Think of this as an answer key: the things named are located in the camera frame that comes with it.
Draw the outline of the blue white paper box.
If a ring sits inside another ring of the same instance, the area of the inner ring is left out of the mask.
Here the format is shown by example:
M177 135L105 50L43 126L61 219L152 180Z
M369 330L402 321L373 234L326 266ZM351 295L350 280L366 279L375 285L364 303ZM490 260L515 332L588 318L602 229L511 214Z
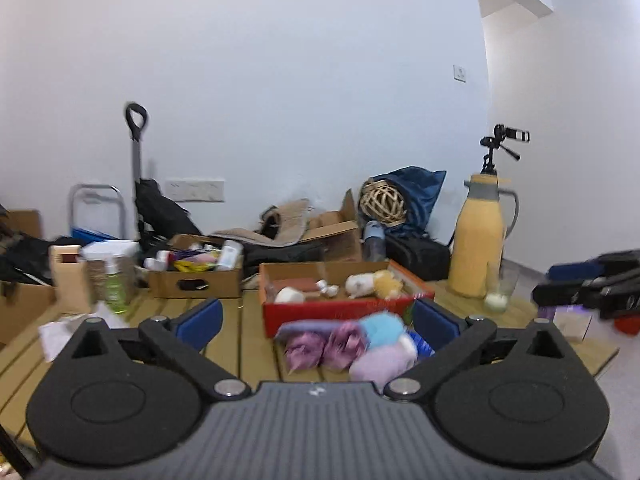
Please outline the blue white paper box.
M418 356L419 361L427 359L435 353L434 349L427 343L427 341L414 330L408 330L407 335L411 338L414 346L416 347L416 355Z

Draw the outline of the light blue plush toy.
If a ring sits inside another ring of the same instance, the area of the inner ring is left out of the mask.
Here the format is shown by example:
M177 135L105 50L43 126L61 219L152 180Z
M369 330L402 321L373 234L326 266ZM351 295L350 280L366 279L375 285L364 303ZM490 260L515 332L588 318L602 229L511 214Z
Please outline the light blue plush toy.
M396 344L399 337L405 333L402 318L388 311L365 316L360 318L358 323L367 337L369 349Z

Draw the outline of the light purple fluffy cloth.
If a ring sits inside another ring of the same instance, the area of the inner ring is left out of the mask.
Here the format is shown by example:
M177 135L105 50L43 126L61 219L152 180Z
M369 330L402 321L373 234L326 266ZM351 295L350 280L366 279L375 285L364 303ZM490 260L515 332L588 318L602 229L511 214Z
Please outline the light purple fluffy cloth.
M407 334L394 344L384 344L363 353L349 369L352 382L372 382L382 392L393 379L404 374L418 360L418 350Z

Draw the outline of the white yellow plush toy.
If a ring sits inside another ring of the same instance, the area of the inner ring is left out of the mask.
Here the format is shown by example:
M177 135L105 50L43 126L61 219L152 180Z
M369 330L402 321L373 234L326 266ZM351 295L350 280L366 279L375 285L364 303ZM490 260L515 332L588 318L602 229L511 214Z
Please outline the white yellow plush toy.
M352 298L375 296L381 300L397 299L404 283L389 270L352 274L345 282L345 292Z

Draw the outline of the purple knitted pouch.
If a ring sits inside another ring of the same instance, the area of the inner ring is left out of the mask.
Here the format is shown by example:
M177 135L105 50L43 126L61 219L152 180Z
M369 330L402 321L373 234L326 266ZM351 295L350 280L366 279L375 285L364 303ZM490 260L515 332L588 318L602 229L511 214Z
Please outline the purple knitted pouch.
M273 339L283 342L289 341L293 337L310 333L316 334L324 340L329 340L330 336L337 330L347 330L348 328L354 330L355 334L364 341L364 344L368 345L366 335L363 333L359 323L354 320L300 320L287 322L278 328Z

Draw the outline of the pink satin scrunchie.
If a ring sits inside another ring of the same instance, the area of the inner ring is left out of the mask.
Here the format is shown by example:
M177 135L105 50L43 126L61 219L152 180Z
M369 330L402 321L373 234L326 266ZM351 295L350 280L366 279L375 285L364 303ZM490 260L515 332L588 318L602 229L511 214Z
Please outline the pink satin scrunchie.
M329 340L306 333L284 342L285 363L291 372L324 366L336 372L347 370L368 350L354 330L337 330Z

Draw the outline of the small white sock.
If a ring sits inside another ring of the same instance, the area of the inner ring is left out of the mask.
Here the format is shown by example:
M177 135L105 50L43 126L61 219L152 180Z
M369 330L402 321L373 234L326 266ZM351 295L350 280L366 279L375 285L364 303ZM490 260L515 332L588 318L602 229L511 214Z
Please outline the small white sock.
M336 297L338 292L340 291L340 286L331 285L325 280L319 280L316 285L320 294L325 297Z

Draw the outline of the white bottle in box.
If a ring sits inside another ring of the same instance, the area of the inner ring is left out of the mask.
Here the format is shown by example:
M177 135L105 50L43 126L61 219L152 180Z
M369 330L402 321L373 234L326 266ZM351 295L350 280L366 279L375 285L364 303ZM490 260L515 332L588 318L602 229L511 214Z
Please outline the white bottle in box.
M232 271L238 266L242 258L243 245L235 240L225 240L221 246L217 262L218 271Z

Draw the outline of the yellow thermos jug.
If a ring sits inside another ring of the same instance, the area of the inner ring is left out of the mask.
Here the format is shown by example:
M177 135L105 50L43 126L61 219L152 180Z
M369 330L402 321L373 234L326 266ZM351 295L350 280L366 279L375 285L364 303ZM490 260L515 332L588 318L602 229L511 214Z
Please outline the yellow thermos jug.
M492 174L472 174L463 182L468 195L458 215L448 274L448 288L457 295L483 298L487 275L501 261L503 246L518 222L518 194L501 186L502 180ZM501 196L513 200L513 217L503 219Z

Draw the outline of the red cardboard tray box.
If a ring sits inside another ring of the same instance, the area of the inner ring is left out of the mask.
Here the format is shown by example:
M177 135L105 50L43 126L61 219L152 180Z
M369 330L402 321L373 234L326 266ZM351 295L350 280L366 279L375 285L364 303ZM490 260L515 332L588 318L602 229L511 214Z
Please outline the red cardboard tray box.
M352 274L389 270L404 283L402 294L397 299L381 300L375 296L350 298L345 292L345 282ZM304 292L302 304L274 304L277 295L271 283L282 278L318 278L331 285L340 286L336 297L322 296L320 292ZM262 304L262 320L265 334L269 338L287 322L300 320L358 320L378 311L390 311L403 315L414 300L435 297L434 288L420 280L392 260L381 262L302 262L263 263L258 272L259 300Z

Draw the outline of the beige carton box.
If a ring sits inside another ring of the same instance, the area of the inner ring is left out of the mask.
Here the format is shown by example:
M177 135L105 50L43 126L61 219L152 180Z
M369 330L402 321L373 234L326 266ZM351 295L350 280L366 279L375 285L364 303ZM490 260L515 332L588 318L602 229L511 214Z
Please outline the beige carton box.
M56 302L62 312L89 314L93 308L87 265L78 245L54 245L49 250Z

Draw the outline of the woven rattan ball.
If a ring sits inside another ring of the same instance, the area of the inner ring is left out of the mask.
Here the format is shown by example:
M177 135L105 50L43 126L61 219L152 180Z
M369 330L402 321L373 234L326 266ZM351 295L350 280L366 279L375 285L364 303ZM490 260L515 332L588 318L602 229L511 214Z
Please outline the woven rattan ball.
M386 180L369 179L363 183L359 208L364 216L383 226L400 226L407 219L405 197Z

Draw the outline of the beige felt mat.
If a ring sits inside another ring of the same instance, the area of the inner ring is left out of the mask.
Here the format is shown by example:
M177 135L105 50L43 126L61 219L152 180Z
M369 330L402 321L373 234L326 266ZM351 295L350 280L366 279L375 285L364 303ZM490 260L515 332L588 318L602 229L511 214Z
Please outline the beige felt mat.
M308 212L309 200L292 200L265 210L260 216L258 231L232 228L213 232L210 236L272 248L293 246L302 240L306 232Z

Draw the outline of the floor cardboard box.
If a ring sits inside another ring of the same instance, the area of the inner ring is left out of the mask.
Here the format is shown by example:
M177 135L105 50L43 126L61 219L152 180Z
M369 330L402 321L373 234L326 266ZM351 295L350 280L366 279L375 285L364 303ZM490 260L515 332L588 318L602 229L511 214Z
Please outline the floor cardboard box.
M40 237L38 210L9 210L1 216L1 257L12 242L26 235ZM1 344L9 344L24 328L54 303L52 286L40 284L25 274L1 265Z

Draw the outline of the white wall socket strip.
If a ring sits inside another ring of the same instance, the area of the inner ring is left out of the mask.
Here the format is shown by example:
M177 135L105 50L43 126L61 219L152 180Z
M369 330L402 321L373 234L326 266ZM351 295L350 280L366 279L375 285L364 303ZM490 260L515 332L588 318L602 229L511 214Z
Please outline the white wall socket strip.
M223 203L224 179L168 179L164 191L176 203Z

